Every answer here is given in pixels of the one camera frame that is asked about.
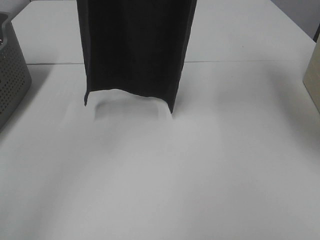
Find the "dark navy towel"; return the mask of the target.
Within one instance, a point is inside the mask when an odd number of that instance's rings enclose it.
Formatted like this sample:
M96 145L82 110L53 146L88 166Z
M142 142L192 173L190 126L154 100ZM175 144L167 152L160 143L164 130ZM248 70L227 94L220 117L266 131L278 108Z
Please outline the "dark navy towel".
M91 92L123 90L174 109L197 2L79 0L76 3Z

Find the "grey perforated laundry basket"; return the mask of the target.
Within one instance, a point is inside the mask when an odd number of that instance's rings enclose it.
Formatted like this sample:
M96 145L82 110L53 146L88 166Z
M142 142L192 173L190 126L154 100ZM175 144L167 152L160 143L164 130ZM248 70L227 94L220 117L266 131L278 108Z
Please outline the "grey perforated laundry basket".
M17 109L32 84L9 12L0 13L0 127Z

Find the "beige box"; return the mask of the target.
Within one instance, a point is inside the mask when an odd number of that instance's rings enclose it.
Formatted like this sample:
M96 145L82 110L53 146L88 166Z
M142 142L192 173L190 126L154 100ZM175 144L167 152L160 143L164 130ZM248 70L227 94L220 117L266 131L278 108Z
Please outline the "beige box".
M306 72L303 77L303 84L314 103L318 112L320 112L320 27L318 27L313 40L316 42L311 58L309 60Z

